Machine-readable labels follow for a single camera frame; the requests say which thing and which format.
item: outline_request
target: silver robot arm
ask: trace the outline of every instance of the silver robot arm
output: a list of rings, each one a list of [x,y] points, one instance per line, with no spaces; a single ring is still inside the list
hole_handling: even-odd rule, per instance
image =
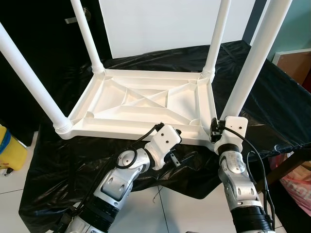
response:
[[[132,190],[133,181],[150,168],[161,169],[165,164],[165,155],[180,142],[180,131],[162,124],[145,148],[129,148],[122,152],[117,166],[106,174],[83,211],[73,219],[65,232],[108,232]]]
[[[245,136],[247,119],[228,116],[225,122],[212,122],[211,141],[220,156],[218,176],[225,188],[225,195],[237,233],[274,233],[271,219],[265,213],[254,184],[243,162],[242,139],[224,130],[229,128]]]

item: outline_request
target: black cable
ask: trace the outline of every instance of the black cable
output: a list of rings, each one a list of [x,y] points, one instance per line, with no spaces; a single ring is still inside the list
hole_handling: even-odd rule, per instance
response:
[[[141,142],[141,141],[144,140],[146,137],[148,137],[148,136],[156,129],[156,126],[157,126],[157,125],[153,126],[152,129],[150,129],[150,130],[148,131],[148,133],[146,133],[146,134],[145,134],[144,136],[142,136],[141,138],[137,139],[137,140],[132,144],[131,147],[134,147],[134,145],[136,145],[138,142]]]
[[[270,204],[270,208],[271,208],[271,215],[272,215],[272,229],[275,230],[276,228],[276,213],[275,213],[275,209],[274,209],[274,205],[270,196],[270,192],[268,192],[268,202]]]
[[[139,139],[137,139],[129,148],[125,149],[124,151],[126,150],[132,150],[134,152],[134,158],[133,160],[128,164],[128,165],[125,165],[125,166],[120,166],[118,163],[119,163],[119,160],[117,160],[117,164],[116,164],[116,167],[119,168],[119,169],[127,169],[129,168],[131,165],[133,165],[137,159],[137,150],[134,148],[134,145],[136,145],[138,142],[141,142],[143,139],[145,139],[146,137],[148,137],[156,128],[157,126],[160,126],[160,124],[158,125],[155,125],[153,126],[144,136],[140,137]]]
[[[240,135],[239,133],[235,132],[234,130],[232,129],[229,129],[227,127],[223,127],[223,129],[235,134],[236,136],[238,136],[240,139],[242,139],[244,142],[246,142],[252,149],[253,151],[255,152],[255,155],[258,157],[258,160],[260,161],[260,169],[262,171],[262,174],[263,174],[263,182],[264,182],[264,193],[263,193],[263,208],[264,208],[264,211],[266,213],[266,215],[268,214],[268,208],[267,208],[267,196],[270,196],[269,194],[269,190],[268,190],[268,183],[267,183],[267,178],[266,178],[266,172],[265,172],[265,169],[264,169],[264,165],[263,165],[263,162],[262,162],[262,159],[261,159],[261,156],[260,154],[258,153],[258,151],[256,150],[256,148],[245,138],[243,137],[242,135]],[[273,204],[271,205],[270,204],[270,207],[271,207],[271,213],[273,214],[272,216],[272,226],[273,226],[273,230],[274,230],[274,219],[275,219],[275,210],[274,210],[274,206]]]
[[[98,181],[99,177],[102,177],[102,173],[104,171],[104,168],[107,167],[107,165],[109,164],[110,161],[113,161],[115,155],[112,155],[106,164],[103,165],[103,167],[100,169],[100,171],[97,173],[92,185],[90,186],[90,188],[88,189],[86,195],[83,197],[83,199],[81,200],[80,204],[78,205],[78,207],[76,208],[76,211],[74,213],[73,216],[76,216],[80,213],[82,206],[84,205],[85,201],[87,200],[87,198],[90,196],[90,194],[92,194],[94,192],[94,187],[96,186],[96,182]]]
[[[248,172],[249,178],[251,179],[251,182],[253,182],[253,184],[255,185],[256,184],[255,179],[254,179],[254,177],[253,177],[253,175],[251,173],[251,170],[249,169],[249,165],[248,165],[248,155],[249,155],[250,152],[248,152],[248,154],[246,156],[246,170]]]

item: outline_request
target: black plastic sheet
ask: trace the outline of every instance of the black plastic sheet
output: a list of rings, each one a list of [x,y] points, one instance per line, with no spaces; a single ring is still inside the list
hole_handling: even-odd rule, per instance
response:
[[[112,59],[106,68],[200,72],[209,46],[158,51]],[[221,45],[213,81],[220,116],[250,47],[243,41]],[[68,69],[55,81],[52,95],[68,115],[92,77],[90,65]],[[311,143],[311,95],[272,63],[266,61],[241,116],[248,118],[246,138],[262,157],[290,152]],[[64,209],[79,202],[108,158],[130,140],[77,136],[62,140],[49,120],[41,123],[19,214],[32,233],[43,233]],[[243,145],[243,153],[249,148]],[[207,148],[178,145],[181,166],[168,162],[160,171],[149,170],[134,182],[133,191],[163,185],[187,196],[202,199],[219,183],[218,157]]]

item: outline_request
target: floor tile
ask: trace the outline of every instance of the floor tile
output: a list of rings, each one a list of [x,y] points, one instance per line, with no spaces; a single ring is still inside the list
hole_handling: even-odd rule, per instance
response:
[[[220,184],[205,199],[197,200],[168,188],[161,198],[170,233],[235,233],[232,216]]]
[[[276,228],[276,233],[286,233],[284,227]]]
[[[259,198],[260,198],[261,204],[263,206],[263,194],[262,193],[259,194]],[[268,213],[271,215],[271,209],[270,209],[269,203],[268,203]],[[282,226],[282,223],[280,222],[280,220],[276,216],[276,227],[281,227],[281,226]]]
[[[21,190],[24,188],[27,172],[33,158],[35,143],[38,133],[35,132],[33,142],[30,147],[27,147],[27,158],[23,168],[19,171],[14,171],[11,175],[5,177],[0,176],[0,194]]]
[[[157,193],[158,187],[131,193],[109,233],[168,233]]]
[[[18,215],[23,190],[0,194],[0,232],[29,233]]]

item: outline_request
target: red object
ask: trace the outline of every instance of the red object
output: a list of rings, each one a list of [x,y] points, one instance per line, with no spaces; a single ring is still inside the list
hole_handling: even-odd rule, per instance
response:
[[[311,93],[311,69],[306,77],[306,79],[304,80],[302,86]]]

